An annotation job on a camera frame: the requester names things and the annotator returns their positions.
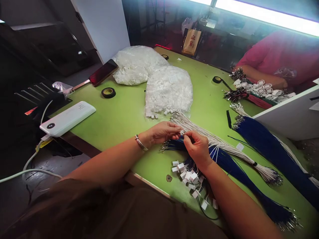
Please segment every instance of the fluorescent light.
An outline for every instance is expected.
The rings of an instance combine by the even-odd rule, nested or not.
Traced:
[[[212,3],[212,0],[190,0],[192,2],[198,2],[206,5],[210,5]]]
[[[216,8],[319,37],[319,23],[235,0],[217,0]]]

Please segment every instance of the white power bank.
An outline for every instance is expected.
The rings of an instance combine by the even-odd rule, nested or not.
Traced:
[[[52,119],[42,123],[40,129],[51,137],[60,137],[95,111],[96,109],[93,106],[85,101],[80,101]]]

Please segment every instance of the forearm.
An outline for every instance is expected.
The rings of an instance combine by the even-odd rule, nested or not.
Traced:
[[[204,172],[220,210],[238,238],[281,238],[265,212],[214,162]]]
[[[234,67],[234,70],[237,70],[239,67],[243,69],[246,77],[252,78],[257,81],[264,80],[266,84],[272,84],[272,88],[274,90],[284,89],[288,87],[288,84],[284,78],[262,73],[249,65],[236,66]]]
[[[145,133],[139,134],[139,139],[145,147],[152,146]],[[122,178],[144,153],[132,137],[96,155],[62,180],[73,178],[110,185]]]

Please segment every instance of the green table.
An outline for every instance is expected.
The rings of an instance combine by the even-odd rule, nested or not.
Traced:
[[[236,146],[238,142],[227,137],[227,135],[230,135],[234,138],[242,139],[235,131],[228,127],[226,110],[230,110],[230,116],[233,122],[237,114],[229,108],[230,102],[222,98],[222,90],[227,90],[227,87],[223,83],[216,84],[212,82],[214,76],[219,76],[224,79],[229,86],[232,86],[232,80],[229,74],[215,67],[160,47],[155,48],[155,50],[160,54],[168,55],[170,64],[188,71],[193,83],[194,98],[190,119],[197,125]],[[116,96],[114,98],[105,99],[101,96],[101,90],[106,87],[115,89]],[[62,112],[79,101],[86,101],[93,105],[96,108],[96,112],[74,127],[71,132],[103,151],[150,128],[160,120],[169,120],[169,115],[160,120],[151,120],[144,117],[145,89],[146,83],[137,86],[125,86],[117,84],[113,77],[109,77],[96,88],[89,84],[76,90],[76,92],[70,96],[73,102],[55,114]],[[249,115],[253,116],[263,111],[261,108],[245,100],[241,103]],[[301,163],[303,163],[304,159],[301,153],[292,143],[285,138],[280,138],[293,150],[296,156],[301,160]],[[132,171],[147,180],[154,187],[163,190],[181,202],[186,202],[190,208],[202,213],[197,201],[191,196],[184,183],[171,171],[172,161],[183,161],[185,155],[176,151],[161,153],[160,147],[161,145],[158,145],[148,151],[132,168]],[[248,147],[245,147],[243,152],[257,163],[274,168],[268,161]],[[287,233],[287,237],[312,238],[318,226],[317,221],[319,215],[290,182],[283,178],[284,184],[282,186],[269,187],[254,169],[244,163],[242,163],[241,166],[265,195],[282,205],[295,209],[295,214],[300,217],[300,223],[303,228],[295,234]],[[170,183],[166,181],[168,174],[173,177]],[[258,202],[250,190],[233,177],[231,178]],[[217,216],[211,206],[207,208],[206,214],[213,218]],[[222,225],[220,220],[214,222],[218,225]]]

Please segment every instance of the brown shirt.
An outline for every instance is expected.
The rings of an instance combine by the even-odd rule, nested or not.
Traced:
[[[227,238],[207,218],[145,188],[108,194],[73,179],[38,197],[2,238]]]

